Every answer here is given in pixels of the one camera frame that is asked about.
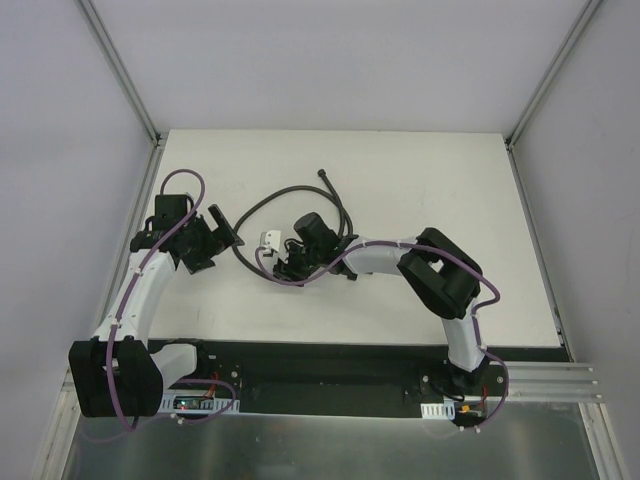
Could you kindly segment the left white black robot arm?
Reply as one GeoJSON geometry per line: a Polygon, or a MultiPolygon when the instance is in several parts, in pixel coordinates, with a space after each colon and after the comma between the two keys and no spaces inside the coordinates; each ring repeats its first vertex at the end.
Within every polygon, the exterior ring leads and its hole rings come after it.
{"type": "Polygon", "coordinates": [[[159,194],[154,213],[130,243],[126,275],[114,303],[90,339],[72,344],[68,360],[81,412],[88,418],[151,417],[165,390],[182,381],[204,387],[211,365],[197,341],[172,341],[149,350],[161,296],[180,267],[194,275],[214,257],[242,245],[215,204],[209,227],[187,194],[159,194]]]}

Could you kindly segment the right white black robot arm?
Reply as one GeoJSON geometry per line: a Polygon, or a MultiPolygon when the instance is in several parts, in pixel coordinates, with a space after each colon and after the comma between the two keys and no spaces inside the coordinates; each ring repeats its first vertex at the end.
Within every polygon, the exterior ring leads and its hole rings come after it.
{"type": "Polygon", "coordinates": [[[328,268],[355,280],[365,274],[401,276],[423,305],[442,320],[448,343],[448,377],[461,394],[473,394],[486,381],[487,361],[479,350],[471,310],[480,293],[469,273],[481,268],[441,231],[428,227],[415,238],[379,241],[330,229],[319,214],[308,213],[294,224],[296,239],[283,242],[272,273],[301,282],[328,268]]]}

